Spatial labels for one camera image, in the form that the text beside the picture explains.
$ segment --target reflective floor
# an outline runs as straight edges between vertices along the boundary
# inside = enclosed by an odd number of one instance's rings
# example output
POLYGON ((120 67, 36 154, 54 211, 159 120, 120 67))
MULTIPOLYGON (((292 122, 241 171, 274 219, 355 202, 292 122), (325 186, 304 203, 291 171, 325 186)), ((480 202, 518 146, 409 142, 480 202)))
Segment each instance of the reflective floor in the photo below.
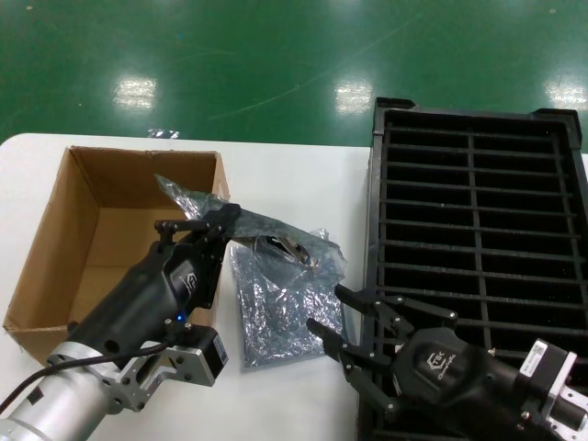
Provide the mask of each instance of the reflective floor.
POLYGON ((0 141, 20 132, 369 145, 376 96, 577 108, 588 3, 0 0, 0 141))

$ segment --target black crate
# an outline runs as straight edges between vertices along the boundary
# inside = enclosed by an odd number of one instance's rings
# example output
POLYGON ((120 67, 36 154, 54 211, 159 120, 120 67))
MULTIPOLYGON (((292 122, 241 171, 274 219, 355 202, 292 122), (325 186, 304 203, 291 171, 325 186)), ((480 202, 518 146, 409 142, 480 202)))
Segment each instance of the black crate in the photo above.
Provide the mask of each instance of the black crate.
MULTIPOLYGON (((576 352, 571 385, 586 392, 588 204, 581 144, 575 111, 470 114, 379 98, 367 291, 456 311, 460 338, 495 348, 516 368, 537 338, 576 352)), ((362 339, 393 354, 393 339, 373 319, 364 320, 362 339)), ((374 380, 394 396, 386 379, 374 380)), ((363 402, 358 438, 462 439, 417 413, 388 424, 363 402)))

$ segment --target clear plastic packaging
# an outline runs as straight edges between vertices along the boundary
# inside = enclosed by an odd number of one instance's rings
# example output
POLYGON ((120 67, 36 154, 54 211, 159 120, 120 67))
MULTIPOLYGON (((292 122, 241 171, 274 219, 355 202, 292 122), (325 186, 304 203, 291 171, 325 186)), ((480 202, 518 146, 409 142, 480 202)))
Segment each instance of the clear plastic packaging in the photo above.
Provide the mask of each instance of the clear plastic packaging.
MULTIPOLYGON (((208 193, 185 190, 164 177, 157 179, 189 219, 199 219, 227 203, 208 193)), ((304 232, 246 209, 227 234, 246 245, 231 249, 243 316, 245 366, 321 355, 322 342, 309 333, 306 321, 312 317, 342 332, 334 286, 345 277, 347 262, 339 246, 328 240, 325 230, 304 232), (298 247, 288 253, 293 243, 298 247)))
POLYGON ((161 140, 177 140, 180 136, 179 131, 166 129, 149 129, 147 138, 159 138, 161 140))

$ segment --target black cable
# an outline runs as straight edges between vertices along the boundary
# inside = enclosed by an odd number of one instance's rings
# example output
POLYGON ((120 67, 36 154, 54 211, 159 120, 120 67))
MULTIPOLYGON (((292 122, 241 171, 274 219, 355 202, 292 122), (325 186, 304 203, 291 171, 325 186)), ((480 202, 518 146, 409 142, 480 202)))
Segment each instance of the black cable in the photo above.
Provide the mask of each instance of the black cable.
POLYGON ((84 366, 92 366, 92 365, 99 365, 101 363, 109 363, 115 362, 120 360, 125 360, 128 358, 135 358, 137 356, 152 356, 159 352, 162 352, 166 347, 169 347, 169 342, 163 342, 159 345, 146 347, 144 349, 139 349, 137 351, 128 352, 126 354, 117 354, 115 356, 93 356, 91 358, 82 358, 80 360, 70 360, 70 361, 63 361, 62 363, 54 366, 49 366, 44 369, 41 369, 35 372, 33 375, 25 379, 22 383, 20 383, 16 389, 12 391, 8 398, 6 398, 2 404, 0 404, 0 415, 4 413, 6 408, 18 398, 28 386, 33 384, 38 379, 42 379, 43 377, 47 377, 49 375, 56 374, 61 372, 62 370, 71 369, 71 368, 82 368, 84 366))

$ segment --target open cardboard box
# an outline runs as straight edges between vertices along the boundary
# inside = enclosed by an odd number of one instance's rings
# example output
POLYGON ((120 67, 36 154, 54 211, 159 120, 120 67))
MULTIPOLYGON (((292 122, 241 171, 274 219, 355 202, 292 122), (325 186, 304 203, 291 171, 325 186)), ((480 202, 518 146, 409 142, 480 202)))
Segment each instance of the open cardboard box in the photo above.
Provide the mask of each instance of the open cardboard box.
MULTIPOLYGON (((72 147, 28 253, 4 326, 42 364, 158 240, 157 220, 184 214, 154 174, 229 198, 218 153, 138 152, 72 147)), ((190 321, 211 325, 211 310, 190 321)))

